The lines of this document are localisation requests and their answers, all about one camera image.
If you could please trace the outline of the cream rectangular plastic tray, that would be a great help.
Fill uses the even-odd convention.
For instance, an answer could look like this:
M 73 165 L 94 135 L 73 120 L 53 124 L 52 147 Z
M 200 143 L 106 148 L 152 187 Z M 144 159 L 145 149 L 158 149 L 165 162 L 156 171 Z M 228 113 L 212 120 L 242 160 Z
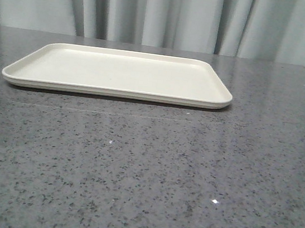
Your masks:
M 233 99 L 206 62 L 67 43 L 48 44 L 2 70 L 13 85 L 220 109 Z

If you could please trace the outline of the pale grey-green curtain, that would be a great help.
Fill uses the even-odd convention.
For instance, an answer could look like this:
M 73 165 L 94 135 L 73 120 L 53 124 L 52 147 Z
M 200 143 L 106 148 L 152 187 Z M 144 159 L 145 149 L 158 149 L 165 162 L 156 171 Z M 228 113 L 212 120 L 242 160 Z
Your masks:
M 305 66 L 305 0 L 0 0 L 0 26 Z

